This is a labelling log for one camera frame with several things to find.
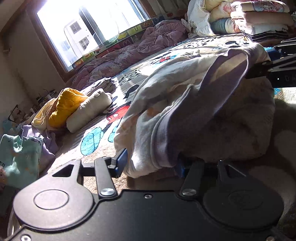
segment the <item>screw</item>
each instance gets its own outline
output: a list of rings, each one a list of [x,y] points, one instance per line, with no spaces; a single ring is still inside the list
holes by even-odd
[[[146,198],[146,199],[151,199],[151,198],[153,198],[153,196],[152,196],[151,194],[146,194],[146,195],[144,196],[144,198]]]
[[[274,237],[272,237],[272,236],[269,236],[269,237],[266,239],[266,241],[276,241],[276,239],[275,239]]]
[[[196,190],[195,189],[191,189],[191,188],[187,188],[187,189],[184,189],[182,191],[182,194],[184,196],[194,196],[196,194]]]
[[[23,235],[21,238],[20,238],[21,241],[31,241],[31,238],[28,236],[28,235]]]
[[[115,190],[113,188],[104,188],[102,191],[101,191],[101,194],[103,196],[112,196],[113,194],[115,193]]]

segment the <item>stack of folded clothes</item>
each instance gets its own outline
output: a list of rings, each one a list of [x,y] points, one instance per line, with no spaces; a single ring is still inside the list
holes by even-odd
[[[239,27],[244,37],[262,46],[273,46],[288,38],[294,29],[294,21],[289,7],[280,1],[235,1],[231,3],[235,11],[231,19]]]

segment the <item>pink blanket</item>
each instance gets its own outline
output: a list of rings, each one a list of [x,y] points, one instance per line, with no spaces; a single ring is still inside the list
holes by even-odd
[[[115,50],[84,65],[71,88],[82,90],[104,77],[114,77],[129,66],[187,38],[179,20],[164,20],[146,29],[141,41]]]

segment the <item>cartoon print blanket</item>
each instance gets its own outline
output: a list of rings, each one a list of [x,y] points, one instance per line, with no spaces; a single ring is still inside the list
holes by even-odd
[[[56,154],[56,160],[49,172],[74,159],[92,162],[101,156],[113,156],[114,135],[127,112],[136,90],[155,70],[179,55],[185,53],[218,54],[229,48],[248,46],[242,34],[187,39],[173,47],[166,48],[132,65],[113,78],[117,89],[112,94],[111,106],[78,132],[63,137],[63,145]]]

